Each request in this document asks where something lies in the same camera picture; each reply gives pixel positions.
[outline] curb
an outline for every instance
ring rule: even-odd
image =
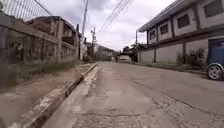
[[[61,103],[83,81],[97,64],[93,64],[74,84],[56,88],[39,100],[39,103],[22,115],[22,120],[13,123],[9,128],[40,128],[51,117]]]

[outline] fence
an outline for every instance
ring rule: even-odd
[[[0,0],[0,2],[5,14],[24,21],[40,16],[52,16],[52,13],[37,0]]]

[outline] roof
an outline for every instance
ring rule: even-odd
[[[152,28],[156,24],[158,24],[161,21],[166,20],[171,15],[177,13],[182,8],[196,2],[199,0],[176,0],[171,5],[169,5],[167,8],[165,8],[162,12],[160,12],[155,18],[153,18],[151,21],[144,24],[141,28],[138,29],[139,32],[145,32],[148,29]]]
[[[42,17],[37,17],[35,19],[27,21],[26,24],[32,24],[34,21],[44,21],[44,20],[62,20],[70,29],[72,29],[73,32],[76,32],[74,26],[71,25],[68,21],[66,21],[65,19],[63,19],[60,16],[42,16]]]

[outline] street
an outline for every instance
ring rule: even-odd
[[[224,127],[223,81],[130,64],[98,65],[43,128]]]

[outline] car wheel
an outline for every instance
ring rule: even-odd
[[[220,80],[223,76],[222,68],[218,65],[212,65],[208,68],[208,77],[212,80]]]

